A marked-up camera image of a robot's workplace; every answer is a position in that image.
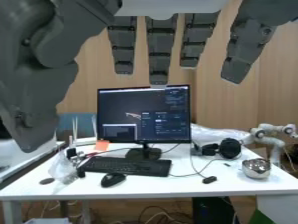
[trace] black keyboard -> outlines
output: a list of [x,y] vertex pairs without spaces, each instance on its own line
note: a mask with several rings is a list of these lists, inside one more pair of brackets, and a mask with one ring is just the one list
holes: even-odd
[[122,173],[128,175],[168,177],[170,160],[128,160],[113,157],[92,157],[81,166],[86,172]]

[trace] monitor stand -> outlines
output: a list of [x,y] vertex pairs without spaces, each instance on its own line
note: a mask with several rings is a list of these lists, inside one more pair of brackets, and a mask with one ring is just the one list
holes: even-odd
[[161,149],[150,148],[145,143],[142,148],[130,149],[125,158],[130,160],[158,160],[161,158]]

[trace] monitor screen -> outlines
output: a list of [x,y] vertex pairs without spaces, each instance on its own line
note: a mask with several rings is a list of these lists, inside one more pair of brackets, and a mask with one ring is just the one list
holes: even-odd
[[110,142],[190,142],[189,86],[100,89],[97,136]]

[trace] wooden panel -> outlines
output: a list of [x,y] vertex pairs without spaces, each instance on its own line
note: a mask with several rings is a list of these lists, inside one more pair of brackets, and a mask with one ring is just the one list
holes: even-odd
[[298,23],[279,26],[261,56],[258,122],[298,124]]
[[[237,211],[237,216],[242,224],[247,224],[251,214],[255,210],[255,202],[254,198],[249,197],[230,197],[233,206]],[[45,201],[33,202],[32,206],[29,202],[23,203],[23,219],[31,218],[40,218],[43,208],[45,205]],[[53,208],[57,204],[56,201],[51,201],[48,205],[48,209]],[[161,208],[166,209],[169,213],[180,212],[189,216],[192,216],[193,208],[192,208],[192,199],[190,198],[177,198],[177,199],[146,199],[146,200],[94,200],[90,201],[90,208],[92,208],[92,217],[96,219],[94,223],[112,223],[116,220],[136,223],[140,213],[148,206],[160,206]],[[152,208],[149,209],[142,217],[141,221],[145,222],[156,213],[161,212],[160,209]],[[81,213],[81,202],[73,206],[69,206],[69,215],[74,216],[76,214]],[[172,216],[184,221],[186,223],[192,223],[192,220],[186,218],[184,215],[174,215]],[[47,210],[44,213],[44,218],[59,218],[60,212],[59,208],[49,211]],[[0,223],[3,221],[3,210],[1,210],[1,203],[0,203]],[[70,220],[73,223],[78,223],[77,218]]]
[[213,128],[247,130],[257,125],[258,64],[257,61],[241,85],[221,79],[230,26],[241,1],[231,0],[218,17],[197,69],[197,123]]
[[[184,18],[177,25],[176,42],[172,54],[170,84],[190,84],[194,71],[180,67],[180,48],[182,42]],[[77,56],[80,72],[68,91],[59,112],[96,112],[96,90],[98,88],[134,87],[149,85],[148,44],[145,17],[138,17],[137,43],[134,57],[134,73],[120,76],[114,73],[110,42],[106,30],[101,35],[90,38]]]

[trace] desk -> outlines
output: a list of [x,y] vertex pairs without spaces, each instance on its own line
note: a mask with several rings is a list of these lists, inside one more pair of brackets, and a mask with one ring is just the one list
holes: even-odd
[[[85,153],[93,152],[94,146],[78,148]],[[110,144],[109,150],[118,148],[133,148],[134,144]],[[164,151],[173,147],[173,144],[156,144]],[[109,152],[106,156],[122,157],[128,150]],[[128,176],[126,181],[118,186],[101,188],[100,181],[105,174],[86,173],[84,179],[77,179],[72,184],[62,185],[55,181],[49,185],[40,185],[39,182],[49,177],[48,169],[55,160],[49,159],[35,170],[24,175],[0,192],[0,200],[4,201],[5,220],[11,224],[20,223],[20,201],[24,200],[94,200],[94,199],[133,199],[133,198],[177,198],[177,197],[217,197],[257,195],[259,210],[282,224],[298,223],[297,206],[287,207],[287,213],[293,219],[282,219],[281,213],[274,213],[282,206],[297,202],[298,180],[273,166],[271,175],[267,180],[253,180],[241,171],[241,163],[245,159],[259,157],[249,149],[242,148],[242,155],[234,161],[215,161],[204,171],[205,176],[217,176],[218,181],[205,185],[200,176],[190,177],[144,177]],[[185,175],[194,173],[190,165],[190,145],[181,144],[173,151],[162,155],[162,159],[170,159],[173,166],[170,174]],[[200,170],[210,158],[193,158],[194,166]]]
[[25,156],[23,154],[17,155],[19,157],[25,157],[24,161],[20,161],[19,163],[13,164],[5,171],[0,173],[0,183],[5,181],[8,177],[11,177],[13,174],[16,174],[20,170],[25,169],[32,163],[43,159],[48,154],[51,154],[57,147],[62,147],[65,142],[57,142],[56,146],[52,147],[52,142],[47,143],[44,145],[45,150],[39,150],[37,152],[28,153]]

